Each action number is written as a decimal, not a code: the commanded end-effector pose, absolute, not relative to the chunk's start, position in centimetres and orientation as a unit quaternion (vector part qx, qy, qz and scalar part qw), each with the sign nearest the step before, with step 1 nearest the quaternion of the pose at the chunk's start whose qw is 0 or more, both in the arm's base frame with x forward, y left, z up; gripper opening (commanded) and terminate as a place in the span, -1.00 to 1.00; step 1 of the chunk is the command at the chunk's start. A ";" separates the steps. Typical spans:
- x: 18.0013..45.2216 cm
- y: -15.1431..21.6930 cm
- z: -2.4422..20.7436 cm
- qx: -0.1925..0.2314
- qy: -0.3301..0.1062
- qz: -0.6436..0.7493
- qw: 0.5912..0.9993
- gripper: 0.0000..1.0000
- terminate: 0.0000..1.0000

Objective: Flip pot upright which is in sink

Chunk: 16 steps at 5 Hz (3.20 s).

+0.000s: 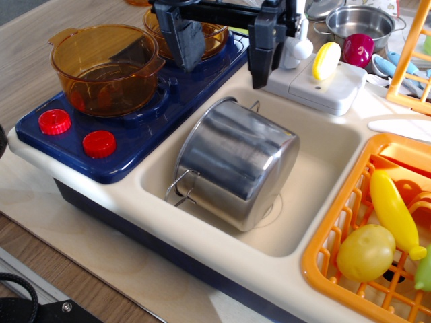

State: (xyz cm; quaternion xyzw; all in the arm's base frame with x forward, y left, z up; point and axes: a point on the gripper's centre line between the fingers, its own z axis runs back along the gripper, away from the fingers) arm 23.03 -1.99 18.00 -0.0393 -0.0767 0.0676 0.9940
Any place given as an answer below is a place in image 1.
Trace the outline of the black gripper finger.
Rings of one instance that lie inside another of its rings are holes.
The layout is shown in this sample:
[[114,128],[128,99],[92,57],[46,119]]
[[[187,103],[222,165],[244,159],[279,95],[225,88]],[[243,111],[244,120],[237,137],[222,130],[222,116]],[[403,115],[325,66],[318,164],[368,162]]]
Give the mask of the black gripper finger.
[[271,72],[279,67],[286,41],[286,27],[277,17],[257,17],[248,25],[248,69],[254,89],[267,85]]
[[154,5],[154,11],[174,62],[190,73],[201,62],[206,49],[201,23],[185,19],[180,7]]

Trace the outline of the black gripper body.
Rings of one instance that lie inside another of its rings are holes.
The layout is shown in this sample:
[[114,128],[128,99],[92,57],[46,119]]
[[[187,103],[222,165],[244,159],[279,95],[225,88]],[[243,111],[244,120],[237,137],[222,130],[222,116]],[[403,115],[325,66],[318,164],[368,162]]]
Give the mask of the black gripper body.
[[260,37],[294,37],[305,18],[304,1],[263,1],[241,5],[233,1],[150,1],[152,12],[173,12],[178,19],[247,29]]

